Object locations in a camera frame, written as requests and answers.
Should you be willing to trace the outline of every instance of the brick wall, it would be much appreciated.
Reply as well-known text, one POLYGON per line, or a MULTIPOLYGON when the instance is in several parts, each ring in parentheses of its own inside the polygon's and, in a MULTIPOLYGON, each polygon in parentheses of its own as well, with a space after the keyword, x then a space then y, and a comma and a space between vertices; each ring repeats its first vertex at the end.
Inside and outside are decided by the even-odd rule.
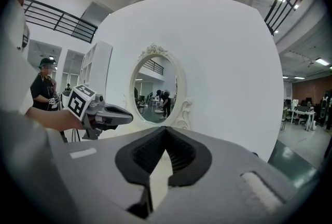
POLYGON ((302 100, 310 97, 316 104, 328 90, 332 90, 332 76, 293 83, 293 99, 298 99, 300 104, 302 100))

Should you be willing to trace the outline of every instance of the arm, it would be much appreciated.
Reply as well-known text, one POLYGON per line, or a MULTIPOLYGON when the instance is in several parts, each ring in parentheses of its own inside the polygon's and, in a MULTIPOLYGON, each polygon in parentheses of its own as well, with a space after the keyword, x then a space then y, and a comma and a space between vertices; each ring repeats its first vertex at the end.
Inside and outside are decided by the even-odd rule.
POLYGON ((59 132, 71 128, 84 129, 81 122, 69 110, 45 111, 31 107, 25 116, 36 120, 45 128, 52 128, 59 132))
POLYGON ((57 92, 57 82, 53 78, 51 78, 51 82, 53 84, 54 93, 56 93, 57 92))
POLYGON ((165 100, 164 103, 162 104, 162 107, 164 107, 169 99, 165 100))
POLYGON ((34 100, 37 102, 48 103, 48 99, 43 97, 42 95, 38 95, 38 97, 34 98, 34 100))

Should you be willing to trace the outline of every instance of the person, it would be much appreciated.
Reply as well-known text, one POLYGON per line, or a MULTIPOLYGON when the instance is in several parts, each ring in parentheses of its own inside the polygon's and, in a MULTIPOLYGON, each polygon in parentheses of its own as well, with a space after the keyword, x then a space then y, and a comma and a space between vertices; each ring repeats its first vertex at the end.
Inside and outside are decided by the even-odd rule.
POLYGON ((329 110, 328 110, 328 119, 326 124, 326 132, 332 135, 332 131, 330 131, 332 125, 332 103, 330 102, 329 110))
POLYGON ((134 97, 135 97, 135 103, 136 105, 139 103, 139 91, 136 87, 134 87, 134 97))
POLYGON ((168 90, 161 91, 157 90, 157 96, 159 96, 158 105, 160 105, 160 101, 163 100, 163 104, 160 106, 164 111, 163 116, 160 119, 166 119, 171 114, 171 99, 170 99, 170 92, 168 90))
POLYGON ((320 126, 323 127, 326 119, 326 114, 328 111, 329 105, 329 94, 327 92, 324 93, 323 98, 321 99, 321 113, 320 113, 320 126))
MULTIPOLYGON (((30 32, 25 21, 23 10, 24 0, 8 0, 0 21, 0 33, 6 35, 10 45, 14 46, 22 55, 26 55, 26 47, 29 44, 30 32)), ((46 103, 42 97, 32 99, 30 90, 26 91, 26 96, 20 109, 21 114, 36 120, 46 128, 64 131, 71 128, 83 129, 81 122, 70 113, 69 110, 46 111, 33 107, 34 102, 46 103)))
POLYGON ((49 100, 54 97, 57 89, 56 81, 49 76, 53 71, 53 61, 43 58, 39 68, 40 72, 30 87, 33 107, 51 111, 52 105, 49 104, 49 100))
POLYGON ((68 83, 67 84, 67 87, 64 89, 65 91, 71 91, 72 89, 71 89, 71 85, 68 83))

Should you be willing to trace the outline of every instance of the desk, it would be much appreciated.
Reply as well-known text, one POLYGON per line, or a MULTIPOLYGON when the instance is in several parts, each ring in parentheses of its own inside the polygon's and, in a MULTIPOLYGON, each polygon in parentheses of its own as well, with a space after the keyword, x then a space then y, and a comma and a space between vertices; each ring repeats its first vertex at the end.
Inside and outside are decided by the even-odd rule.
POLYGON ((159 100, 156 100, 156 99, 151 100, 151 101, 152 101, 152 107, 153 107, 153 106, 157 106, 157 103, 159 102, 159 100))
POLYGON ((310 129, 309 122, 310 122, 311 116, 312 116, 311 127, 313 126, 313 119, 315 117, 315 112, 314 111, 300 111, 300 110, 291 110, 291 109, 288 109, 287 111, 292 112, 292 119, 290 121, 291 122, 290 124, 293 124, 294 113, 296 113, 296 114, 304 114, 304 115, 309 116, 309 118, 307 120, 307 124, 306 124, 306 131, 309 131, 309 129, 310 129))

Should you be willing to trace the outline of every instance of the black t-shirt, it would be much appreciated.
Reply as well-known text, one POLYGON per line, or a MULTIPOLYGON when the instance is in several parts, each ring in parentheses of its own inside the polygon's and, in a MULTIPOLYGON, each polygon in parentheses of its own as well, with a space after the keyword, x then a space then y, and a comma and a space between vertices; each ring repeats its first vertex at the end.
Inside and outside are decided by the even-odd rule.
MULTIPOLYGON (((47 99, 53 98, 54 88, 50 76, 44 77, 41 73, 39 73, 35 81, 33 81, 30 90, 33 99, 39 95, 47 99)), ((51 106, 49 106, 48 102, 43 103, 34 100, 33 107, 41 110, 51 110, 51 106)))
POLYGON ((164 91, 162 95, 160 96, 163 101, 168 100, 170 97, 170 94, 167 91, 164 91))

